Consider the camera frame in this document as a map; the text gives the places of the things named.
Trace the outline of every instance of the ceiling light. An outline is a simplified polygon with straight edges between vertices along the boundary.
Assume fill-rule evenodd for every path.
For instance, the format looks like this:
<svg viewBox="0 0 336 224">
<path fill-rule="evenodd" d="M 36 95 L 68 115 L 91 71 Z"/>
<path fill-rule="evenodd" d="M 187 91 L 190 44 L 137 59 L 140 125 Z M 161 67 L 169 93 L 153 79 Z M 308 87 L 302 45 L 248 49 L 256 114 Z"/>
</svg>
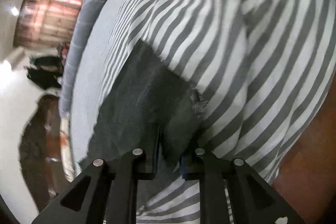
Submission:
<svg viewBox="0 0 336 224">
<path fill-rule="evenodd" d="M 12 12 L 12 14 L 13 14 L 14 16 L 17 16 L 17 15 L 19 14 L 19 11 L 17 10 L 16 7 L 13 7 L 12 10 L 11 10 L 11 12 Z"/>
<path fill-rule="evenodd" d="M 7 60 L 0 64 L 0 76 L 6 76 L 11 71 L 12 65 Z"/>
</svg>

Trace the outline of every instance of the silver bolt head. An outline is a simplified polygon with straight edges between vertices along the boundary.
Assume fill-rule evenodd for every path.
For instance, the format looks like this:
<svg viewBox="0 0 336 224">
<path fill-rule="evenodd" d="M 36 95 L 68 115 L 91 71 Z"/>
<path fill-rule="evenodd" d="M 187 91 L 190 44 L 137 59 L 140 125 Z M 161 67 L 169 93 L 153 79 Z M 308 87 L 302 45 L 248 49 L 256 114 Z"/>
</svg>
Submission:
<svg viewBox="0 0 336 224">
<path fill-rule="evenodd" d="M 204 153 L 205 153 L 205 150 L 203 149 L 203 148 L 197 148 L 197 149 L 195 149 L 195 153 L 196 153 L 196 155 L 204 155 Z"/>
<path fill-rule="evenodd" d="M 136 148 L 133 150 L 133 155 L 139 156 L 142 154 L 142 152 L 143 152 L 142 149 Z"/>
<path fill-rule="evenodd" d="M 277 221 L 275 222 L 275 224 L 287 224 L 288 222 L 288 217 L 280 217 L 277 219 Z"/>
<path fill-rule="evenodd" d="M 244 161 L 242 159 L 235 159 L 233 163 L 237 166 L 242 166 L 244 165 Z"/>
<path fill-rule="evenodd" d="M 94 166 L 101 166 L 102 164 L 104 163 L 104 161 L 102 160 L 102 159 L 95 159 L 94 161 L 93 161 L 93 165 Z"/>
</svg>

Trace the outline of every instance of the gray and white stripes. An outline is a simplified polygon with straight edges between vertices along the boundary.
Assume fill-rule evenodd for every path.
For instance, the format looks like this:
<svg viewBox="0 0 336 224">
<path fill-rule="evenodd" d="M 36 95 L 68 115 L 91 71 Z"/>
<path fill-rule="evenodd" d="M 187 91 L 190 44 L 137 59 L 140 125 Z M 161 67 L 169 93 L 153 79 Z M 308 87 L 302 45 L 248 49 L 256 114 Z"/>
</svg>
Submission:
<svg viewBox="0 0 336 224">
<path fill-rule="evenodd" d="M 335 0 L 124 0 L 100 103 L 142 39 L 208 103 L 199 145 L 266 181 L 309 124 L 335 67 Z M 198 223 L 198 183 L 178 178 L 138 223 Z"/>
</svg>

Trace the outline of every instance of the triangular cutout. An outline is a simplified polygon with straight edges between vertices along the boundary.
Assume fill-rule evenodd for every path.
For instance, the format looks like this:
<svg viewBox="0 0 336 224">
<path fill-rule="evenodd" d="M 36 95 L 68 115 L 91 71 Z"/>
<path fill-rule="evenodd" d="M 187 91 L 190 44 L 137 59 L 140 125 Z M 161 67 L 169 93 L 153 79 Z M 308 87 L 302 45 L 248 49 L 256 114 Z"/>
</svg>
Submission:
<svg viewBox="0 0 336 224">
<path fill-rule="evenodd" d="M 251 175 L 248 175 L 246 179 L 250 186 L 252 198 L 257 211 L 269 207 L 275 202 L 274 199 Z"/>
<path fill-rule="evenodd" d="M 78 182 L 61 200 L 60 204 L 64 207 L 78 212 L 82 207 L 86 191 L 90 185 L 90 181 L 91 177 L 83 177 L 80 182 Z"/>
</svg>

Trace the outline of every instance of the wooden floor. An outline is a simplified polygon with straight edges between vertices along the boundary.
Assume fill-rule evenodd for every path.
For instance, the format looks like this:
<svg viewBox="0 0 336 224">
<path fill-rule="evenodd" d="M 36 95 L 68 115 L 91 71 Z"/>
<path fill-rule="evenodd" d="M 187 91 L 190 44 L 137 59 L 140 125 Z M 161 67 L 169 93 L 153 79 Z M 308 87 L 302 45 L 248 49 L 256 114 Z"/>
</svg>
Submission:
<svg viewBox="0 0 336 224">
<path fill-rule="evenodd" d="M 336 223 L 336 77 L 273 186 L 307 224 Z"/>
</svg>

